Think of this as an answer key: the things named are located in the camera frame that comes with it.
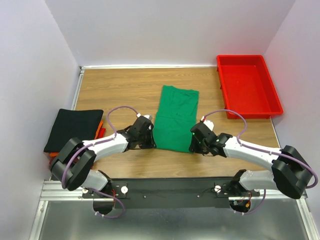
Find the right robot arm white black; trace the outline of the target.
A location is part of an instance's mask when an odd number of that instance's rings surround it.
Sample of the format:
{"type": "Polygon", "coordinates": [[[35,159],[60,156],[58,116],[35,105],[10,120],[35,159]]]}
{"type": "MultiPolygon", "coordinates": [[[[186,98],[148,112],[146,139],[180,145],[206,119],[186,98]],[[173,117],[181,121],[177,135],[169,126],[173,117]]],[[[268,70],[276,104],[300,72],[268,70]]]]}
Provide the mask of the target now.
{"type": "Polygon", "coordinates": [[[190,152],[241,159],[263,167],[260,171],[239,170],[219,191],[241,196],[253,190],[278,190],[291,199],[302,196],[312,173],[310,166],[294,147],[265,147],[241,141],[227,133],[216,135],[213,126],[211,121],[205,120],[190,129],[190,152]]]}

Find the green t shirt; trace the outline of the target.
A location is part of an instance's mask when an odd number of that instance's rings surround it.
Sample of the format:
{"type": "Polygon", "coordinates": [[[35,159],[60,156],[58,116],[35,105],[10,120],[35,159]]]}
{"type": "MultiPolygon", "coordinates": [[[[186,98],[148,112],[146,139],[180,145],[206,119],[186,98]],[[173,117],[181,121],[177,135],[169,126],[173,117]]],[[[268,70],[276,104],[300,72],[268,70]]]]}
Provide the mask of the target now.
{"type": "Polygon", "coordinates": [[[199,92],[164,85],[155,116],[153,138],[161,150],[189,153],[196,124],[199,92]]]}

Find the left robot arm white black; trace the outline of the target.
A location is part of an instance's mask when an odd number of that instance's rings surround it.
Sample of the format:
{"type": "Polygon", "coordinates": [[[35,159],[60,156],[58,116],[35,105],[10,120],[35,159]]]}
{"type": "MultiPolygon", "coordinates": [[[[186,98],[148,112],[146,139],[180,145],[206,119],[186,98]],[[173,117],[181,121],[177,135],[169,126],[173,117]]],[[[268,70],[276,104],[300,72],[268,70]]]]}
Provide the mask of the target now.
{"type": "Polygon", "coordinates": [[[139,114],[133,125],[118,130],[116,134],[85,141],[71,138],[51,162],[49,169],[61,181],[64,189],[93,189],[99,197],[107,197],[111,191],[110,177],[91,167],[96,161],[113,154],[155,148],[153,127],[151,115],[139,114]]]}

